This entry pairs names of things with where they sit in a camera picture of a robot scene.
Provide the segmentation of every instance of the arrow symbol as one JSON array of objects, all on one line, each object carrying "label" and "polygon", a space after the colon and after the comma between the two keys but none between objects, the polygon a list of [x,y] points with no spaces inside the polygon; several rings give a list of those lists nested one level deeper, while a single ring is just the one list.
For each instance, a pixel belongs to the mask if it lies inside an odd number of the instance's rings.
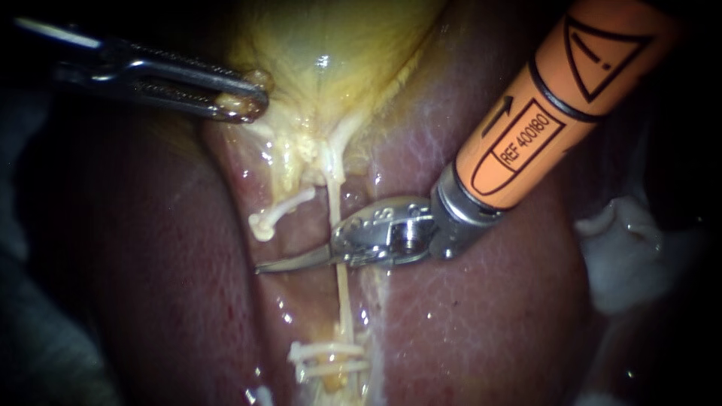
[{"label": "arrow symbol", "polygon": [[481,137],[483,138],[489,130],[491,130],[492,127],[494,127],[494,124],[496,124],[497,121],[499,121],[500,118],[502,118],[502,114],[506,113],[506,115],[509,115],[509,112],[511,111],[511,101],[514,100],[511,96],[504,96],[504,104],[502,105],[502,108],[500,108],[495,114],[494,117],[491,117],[491,121],[489,124],[487,124],[486,127],[484,127],[483,130],[481,130]]}]

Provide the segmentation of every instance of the warning triangle symbol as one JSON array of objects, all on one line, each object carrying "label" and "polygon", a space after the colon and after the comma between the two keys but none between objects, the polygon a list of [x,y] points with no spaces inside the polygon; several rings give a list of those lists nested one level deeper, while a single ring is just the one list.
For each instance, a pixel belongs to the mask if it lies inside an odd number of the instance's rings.
[{"label": "warning triangle symbol", "polygon": [[623,35],[564,20],[564,45],[581,94],[591,103],[652,41],[651,36]]}]

